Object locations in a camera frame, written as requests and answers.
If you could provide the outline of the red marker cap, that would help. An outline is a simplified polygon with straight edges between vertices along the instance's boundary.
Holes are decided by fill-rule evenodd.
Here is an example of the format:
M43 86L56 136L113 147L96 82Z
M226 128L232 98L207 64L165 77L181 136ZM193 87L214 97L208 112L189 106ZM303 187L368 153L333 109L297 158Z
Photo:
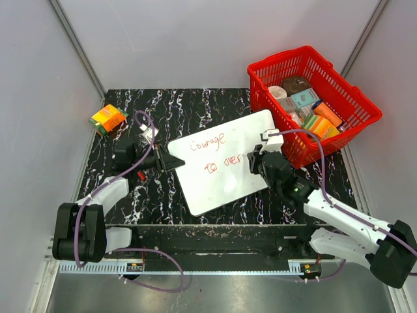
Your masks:
M146 176L142 171L138 171L137 175L142 181L146 180Z

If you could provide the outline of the white whiteboard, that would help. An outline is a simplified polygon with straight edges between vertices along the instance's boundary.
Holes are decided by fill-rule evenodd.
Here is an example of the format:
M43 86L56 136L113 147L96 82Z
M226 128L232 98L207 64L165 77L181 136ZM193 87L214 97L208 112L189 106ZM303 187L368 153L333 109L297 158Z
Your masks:
M175 173L192 216L266 188L250 172L247 155L274 129L271 111L261 110L168 143L168 152L185 162Z

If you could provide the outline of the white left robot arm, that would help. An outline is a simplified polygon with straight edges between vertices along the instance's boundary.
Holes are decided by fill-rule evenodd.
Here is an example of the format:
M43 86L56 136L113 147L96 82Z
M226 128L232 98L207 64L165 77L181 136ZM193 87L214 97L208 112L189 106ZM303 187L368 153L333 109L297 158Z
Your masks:
M117 143L111 175L104 179L98 192L59 206L52 246L56 260L98 263L105 254L117 249L127 258L140 253L141 242L132 236L132 230L107 228L105 216L143 180L141 171L154 168L164 173L185 165L184 160L170 155L157 143L147 151L132 140Z

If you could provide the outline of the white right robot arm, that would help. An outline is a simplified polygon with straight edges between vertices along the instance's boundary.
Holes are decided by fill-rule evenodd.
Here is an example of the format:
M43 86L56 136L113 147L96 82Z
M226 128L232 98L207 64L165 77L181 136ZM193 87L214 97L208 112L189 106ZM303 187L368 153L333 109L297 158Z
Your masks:
M389 287L400 289L416 265L416 239L411 227L397 220L391 224L368 216L334 199L317 185L294 173L277 151L256 145L248 153L249 169L288 207L302 209L337 229L314 227L296 242L303 258L316 253L359 264Z

